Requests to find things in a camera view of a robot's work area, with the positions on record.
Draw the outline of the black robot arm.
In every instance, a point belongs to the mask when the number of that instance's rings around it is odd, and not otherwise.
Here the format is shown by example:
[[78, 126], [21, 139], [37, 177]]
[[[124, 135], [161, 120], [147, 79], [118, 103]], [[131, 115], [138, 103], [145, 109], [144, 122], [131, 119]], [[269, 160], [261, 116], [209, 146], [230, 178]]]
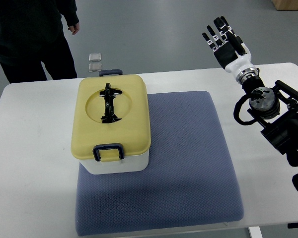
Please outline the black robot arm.
[[241, 85], [245, 95], [235, 104], [235, 121], [244, 126], [259, 123], [264, 138], [290, 166], [298, 167], [298, 91], [280, 80], [266, 87], [254, 73]]

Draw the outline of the person's left hand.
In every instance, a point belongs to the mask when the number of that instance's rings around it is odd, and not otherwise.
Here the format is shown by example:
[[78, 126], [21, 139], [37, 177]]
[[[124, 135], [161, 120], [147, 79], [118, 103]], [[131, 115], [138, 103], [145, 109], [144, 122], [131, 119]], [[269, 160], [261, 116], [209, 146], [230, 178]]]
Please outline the person's left hand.
[[68, 27], [68, 30], [71, 32], [72, 35], [77, 34], [79, 32], [79, 30], [80, 30], [80, 24], [79, 24], [79, 22], [76, 23], [76, 24], [74, 24], [74, 25], [72, 25], [72, 26], [69, 26]]

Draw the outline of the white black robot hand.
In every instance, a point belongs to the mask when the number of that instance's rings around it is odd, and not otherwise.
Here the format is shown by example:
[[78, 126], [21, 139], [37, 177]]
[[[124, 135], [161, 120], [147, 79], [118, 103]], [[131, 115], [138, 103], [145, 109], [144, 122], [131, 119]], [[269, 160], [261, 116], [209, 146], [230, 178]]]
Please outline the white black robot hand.
[[208, 25], [208, 33], [202, 33], [203, 38], [211, 48], [219, 65], [232, 74], [238, 84], [258, 76], [259, 70], [251, 63], [251, 52], [224, 16], [213, 21], [217, 33]]

